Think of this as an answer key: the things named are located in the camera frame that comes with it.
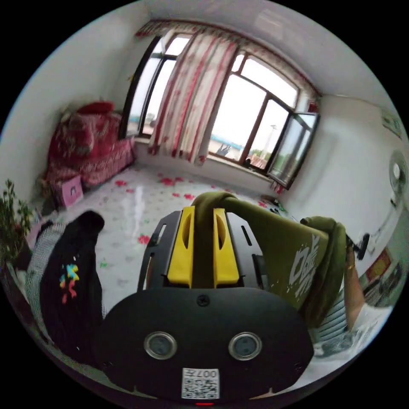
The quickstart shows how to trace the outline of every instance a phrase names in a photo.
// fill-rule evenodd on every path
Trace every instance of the sky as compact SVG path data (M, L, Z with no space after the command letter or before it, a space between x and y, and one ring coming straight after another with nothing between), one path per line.
M187 41L184 38L175 39L168 48L167 54L178 55L187 44ZM242 55L237 57L233 71L240 66L242 59ZM149 102L148 113L153 113L157 116L167 81L175 63L172 60L167 60L164 63ZM144 96L147 93L157 64L157 60L151 59L145 67L135 93L131 115L141 114ZM288 105L294 105L296 91L269 68L248 59L244 65L242 75L273 92ZM260 112L264 97L265 92L263 90L236 75L231 75L223 94L212 133L244 146ZM284 127L287 115L288 113L285 109L273 100L270 100L251 149L263 150L267 147L267 150L271 152ZM272 131L271 125L275 125L277 129Z

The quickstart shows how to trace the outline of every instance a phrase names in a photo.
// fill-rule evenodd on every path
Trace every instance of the red floral curtain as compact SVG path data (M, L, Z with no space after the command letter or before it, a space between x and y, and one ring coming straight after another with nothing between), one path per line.
M213 124L211 113L237 45L208 33L194 35L179 56L159 108L149 153L202 165Z
M180 20L152 20L145 24L136 33L136 36L143 37L150 35L165 35L170 30L177 33L191 35L195 33L206 33L229 39L230 41L235 42L241 51L254 55L258 59L264 61L271 67L284 74L297 87L299 87L301 92L305 93L311 101L315 101L321 96L321 92L283 57L256 43L255 41L226 29L214 27L204 23L193 23Z

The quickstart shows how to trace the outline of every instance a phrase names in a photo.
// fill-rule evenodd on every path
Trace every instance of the person's arm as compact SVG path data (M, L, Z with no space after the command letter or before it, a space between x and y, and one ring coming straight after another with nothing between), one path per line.
M355 268L355 254L352 248L347 249L346 269L344 274L344 302L348 328L352 329L365 304L365 297Z

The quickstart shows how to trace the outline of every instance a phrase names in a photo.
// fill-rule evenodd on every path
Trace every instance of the ceiling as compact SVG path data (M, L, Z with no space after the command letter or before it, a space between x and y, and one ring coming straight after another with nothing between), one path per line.
M359 98L396 113L368 66L330 31L266 0L146 0L152 18L204 21L232 28L281 52L324 94Z

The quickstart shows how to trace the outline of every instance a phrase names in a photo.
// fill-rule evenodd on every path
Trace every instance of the colorful logo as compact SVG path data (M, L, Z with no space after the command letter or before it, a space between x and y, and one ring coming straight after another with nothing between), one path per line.
M68 264L66 269L67 269L67 276L70 279L70 281L68 283L68 291L69 291L69 294L71 295L71 298L74 298L74 297L77 296L77 293L73 289L73 287L75 286L75 282L80 279L80 277L78 277L78 275L77 275L78 266L76 264ZM63 274L60 277L60 288L62 290L64 290L66 288L65 274ZM67 302L67 294L64 294L63 299L62 299L62 303L66 304L66 302Z

